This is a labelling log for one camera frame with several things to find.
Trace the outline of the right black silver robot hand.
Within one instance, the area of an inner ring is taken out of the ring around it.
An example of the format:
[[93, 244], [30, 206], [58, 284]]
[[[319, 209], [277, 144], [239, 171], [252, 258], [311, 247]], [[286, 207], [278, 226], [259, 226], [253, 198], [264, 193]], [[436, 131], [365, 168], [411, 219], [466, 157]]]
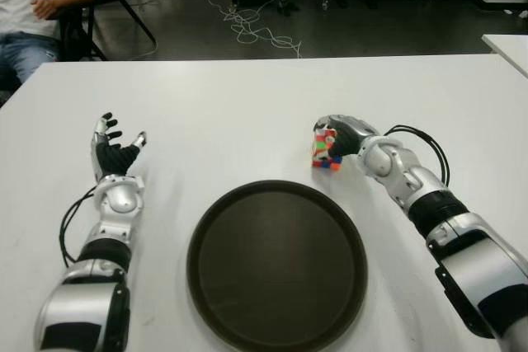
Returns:
[[334, 129], [336, 131], [335, 141], [327, 149], [323, 157], [344, 157], [350, 154], [356, 155], [363, 141], [371, 136], [378, 136], [380, 133], [363, 120], [359, 120], [349, 115], [326, 115], [319, 118], [313, 130]]

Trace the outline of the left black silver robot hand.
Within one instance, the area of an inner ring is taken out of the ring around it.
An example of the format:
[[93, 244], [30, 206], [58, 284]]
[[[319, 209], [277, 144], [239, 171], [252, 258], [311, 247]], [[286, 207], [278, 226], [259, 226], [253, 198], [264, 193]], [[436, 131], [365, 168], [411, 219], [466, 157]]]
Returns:
[[107, 176], [126, 176], [140, 151], [147, 144], [147, 133], [140, 132], [127, 146], [113, 143], [122, 136], [120, 130], [114, 130], [118, 120], [111, 112], [103, 114], [96, 122], [91, 140], [92, 169], [96, 182]]

